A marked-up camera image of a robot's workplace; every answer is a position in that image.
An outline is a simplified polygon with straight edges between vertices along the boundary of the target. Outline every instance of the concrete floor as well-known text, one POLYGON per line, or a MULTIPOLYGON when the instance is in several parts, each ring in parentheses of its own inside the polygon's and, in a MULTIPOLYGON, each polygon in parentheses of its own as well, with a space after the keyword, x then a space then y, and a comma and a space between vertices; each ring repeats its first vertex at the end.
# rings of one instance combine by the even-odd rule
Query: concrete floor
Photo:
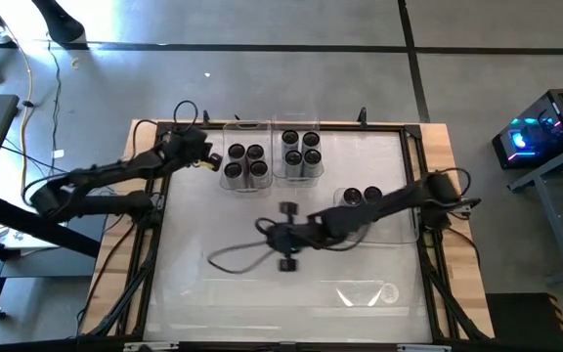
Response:
MULTIPOLYGON (((405 45, 397 0, 60 0, 84 23, 89 41, 116 43, 405 45)), ((408 0, 417 46, 563 48, 563 1, 408 0)), ((0 0, 22 39, 38 107, 27 128, 29 154, 48 160, 55 66, 46 27, 29 1, 0 0)), ((211 117, 269 118, 304 110, 322 120, 419 121, 406 54, 55 50, 63 69, 57 166, 70 169, 122 155, 133 118, 168 118, 192 99, 211 117), (77 58, 78 69, 71 66, 77 58)), ((473 174, 483 202, 471 226, 486 292, 548 291, 563 309, 563 286, 544 276, 562 268, 536 195, 514 196, 490 147, 514 115, 549 88, 563 88, 563 56, 419 55, 432 122, 449 125, 455 160, 473 174)), ((0 93, 26 94, 17 51, 0 49, 0 93)), ((19 121, 9 138, 19 141, 19 121)), ((19 175, 19 159, 0 155, 0 178, 19 175)), ((30 179, 39 173, 30 166, 30 179)), ((18 203, 18 185, 1 197, 18 203)), ((73 334, 89 279, 9 281, 0 305, 0 343, 73 334)))

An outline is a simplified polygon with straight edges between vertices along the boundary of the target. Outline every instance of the desk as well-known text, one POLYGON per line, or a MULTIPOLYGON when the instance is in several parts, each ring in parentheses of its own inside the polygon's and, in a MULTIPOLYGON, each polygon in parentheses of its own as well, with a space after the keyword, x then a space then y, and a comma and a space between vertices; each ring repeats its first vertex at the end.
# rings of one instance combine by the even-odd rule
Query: desk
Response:
MULTIPOLYGON (((132 122, 132 129, 137 121, 132 122)), ((444 169, 455 166, 455 160, 451 149, 451 142, 449 140, 449 133, 447 126, 444 124, 421 124, 422 140, 425 150, 425 158, 428 168, 444 169)), ((129 158, 132 153, 132 129, 125 147, 124 159, 129 158)), ((152 146, 155 138, 155 126, 151 124, 141 124, 138 128, 136 137, 137 151, 143 151, 152 146)), ((133 180, 123 182, 115 185, 114 189, 119 194, 127 194, 132 191, 142 190, 146 183, 143 180, 133 180)), ((110 225, 115 218, 108 220, 110 225)), ((453 228, 470 238, 470 228, 467 221, 452 219, 454 222, 453 228)), ((95 268, 95 277, 99 270, 104 266, 106 256, 113 248, 114 244, 121 238, 127 231, 131 223, 128 221, 121 221, 117 226, 110 229, 104 235, 102 240, 102 247, 97 260, 95 268)), ((143 253, 141 261, 145 256, 147 247, 149 245, 151 231, 145 235, 143 240, 143 253)), ((95 327, 106 312, 111 308, 119 294, 124 288, 127 278, 127 272, 134 245, 134 237, 129 237, 123 245, 116 251, 111 261, 109 262, 104 276, 99 281, 97 289, 93 297, 91 297, 88 312, 85 321, 82 325, 82 331, 87 332, 95 327)), ((481 280, 481 275, 477 267, 477 259, 475 252, 467 242, 458 236, 451 234, 448 231, 444 232, 443 247, 447 262, 447 271, 451 283, 452 292, 458 300, 464 311, 470 319, 472 319, 477 327, 487 335, 494 335, 488 306, 486 303, 486 296, 481 280)), ((132 301, 132 309, 129 311, 127 321, 127 332, 130 333, 132 327, 135 325, 138 314, 138 306, 140 304, 139 288, 132 301)), ((436 294, 436 302, 438 306, 440 328, 445 335, 448 335, 447 319, 445 314, 444 305, 442 300, 436 294)))
MULTIPOLYGON (((16 115, 18 102, 17 96, 0 95, 0 146, 16 115)), ((100 249, 97 239, 104 219, 102 216, 74 219, 64 227, 0 199, 2 226, 62 247, 20 256, 19 250, 9 250, 0 244, 0 295, 7 279, 90 276, 100 249)))

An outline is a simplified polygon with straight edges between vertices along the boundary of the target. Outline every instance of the wooden tabletop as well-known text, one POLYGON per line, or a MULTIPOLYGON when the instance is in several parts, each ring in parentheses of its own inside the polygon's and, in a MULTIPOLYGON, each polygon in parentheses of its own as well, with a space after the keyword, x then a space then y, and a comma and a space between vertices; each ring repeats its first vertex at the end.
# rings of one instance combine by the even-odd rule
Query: wooden tabletop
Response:
MULTIPOLYGON (((132 153, 132 132, 136 122, 138 121, 132 121, 123 159, 128 159, 132 153)), ((422 142, 428 169, 437 170, 454 167, 455 160, 451 149, 447 125, 439 123, 420 124, 420 128, 422 131, 422 142)), ((149 149, 152 147, 154 139, 155 126, 149 123, 141 124, 138 127, 138 133, 136 136, 136 150, 144 151, 149 149)), ((451 173, 450 175, 454 180, 456 180, 457 175, 455 173, 451 173)), ((132 191, 142 190, 144 187, 144 180, 132 180, 117 184, 114 186, 114 189, 117 193, 126 195, 132 191)), ((159 191, 159 183, 156 183, 156 187, 156 191, 159 191)), ((116 217, 110 217, 107 222, 107 226, 110 226, 115 220, 116 217)), ((467 221, 452 218, 452 222, 453 229, 472 239, 467 221)), ((97 274, 104 266, 106 256, 130 226, 131 222, 129 219, 123 220, 104 234, 101 250, 95 266, 93 284, 96 280, 97 274)), ((151 231, 148 231, 143 243, 141 262, 147 254, 150 238, 151 231)), ((132 235, 123 242, 121 247, 110 260, 106 272, 100 279, 97 289, 91 298, 86 318, 82 324, 82 332, 87 332, 95 327, 123 291, 133 244, 134 236, 132 235)), ((483 333, 488 336, 494 336, 490 314, 488 312, 488 305, 486 303, 486 293, 484 291, 481 274, 477 266, 477 258, 475 256, 474 249, 464 239, 451 233, 450 231, 444 232, 443 249, 445 252, 447 271, 454 297, 457 299, 468 317, 475 322, 477 327, 483 333)), ((131 329, 134 327, 136 322, 140 302, 140 292, 141 289, 139 288, 132 300, 132 308, 130 309, 127 323, 128 333, 131 332, 131 329)), ((437 292, 434 292, 434 295, 436 296, 440 328, 445 336, 448 336, 449 332, 444 304, 437 292)), ((460 332, 460 335, 462 338, 465 338, 465 334, 463 332, 460 332)))

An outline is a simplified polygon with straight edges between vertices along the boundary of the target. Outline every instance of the white cable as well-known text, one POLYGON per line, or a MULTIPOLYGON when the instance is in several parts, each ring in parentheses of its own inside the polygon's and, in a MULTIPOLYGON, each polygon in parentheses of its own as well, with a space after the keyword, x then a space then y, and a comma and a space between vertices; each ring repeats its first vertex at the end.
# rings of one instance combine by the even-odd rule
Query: white cable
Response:
MULTIPOLYGON (((25 99, 25 101, 31 102, 31 93, 33 90, 33 78, 31 75, 31 66, 29 65, 29 60, 27 59, 27 55, 25 54, 25 51, 23 50, 23 47, 21 46, 19 39, 17 39, 17 36, 10 29, 6 21, 4 21, 3 17, 1 16, 1 13, 0 13, 0 19, 1 22, 4 24, 4 28, 8 30, 10 36, 12 37, 12 40, 15 42, 15 44, 17 44, 17 47, 19 47, 19 51, 23 56, 23 61, 25 62, 25 68, 27 69, 27 79, 28 79, 27 98, 25 99)), ((23 118, 21 122, 21 135, 20 135, 21 152, 22 152, 21 191, 23 191, 23 189, 25 188, 25 177, 27 175, 27 158, 25 157, 26 155, 25 127, 27 126, 28 122, 29 122, 29 107, 23 106, 23 118)))

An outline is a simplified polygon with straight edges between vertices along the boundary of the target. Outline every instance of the blue led light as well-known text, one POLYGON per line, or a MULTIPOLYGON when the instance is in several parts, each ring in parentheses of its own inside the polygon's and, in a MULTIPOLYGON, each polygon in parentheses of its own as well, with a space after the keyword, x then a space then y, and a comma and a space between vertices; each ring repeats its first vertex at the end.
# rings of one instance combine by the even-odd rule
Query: blue led light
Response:
POLYGON ((516 156, 534 156, 536 155, 536 152, 519 152, 519 153, 514 153, 512 154, 507 161, 510 161, 511 159, 513 159, 516 156))
POLYGON ((516 146, 518 148, 527 147, 527 143, 525 143, 525 141, 523 141, 523 135, 521 135, 520 133, 514 133, 512 135, 512 142, 514 142, 514 146, 516 146))

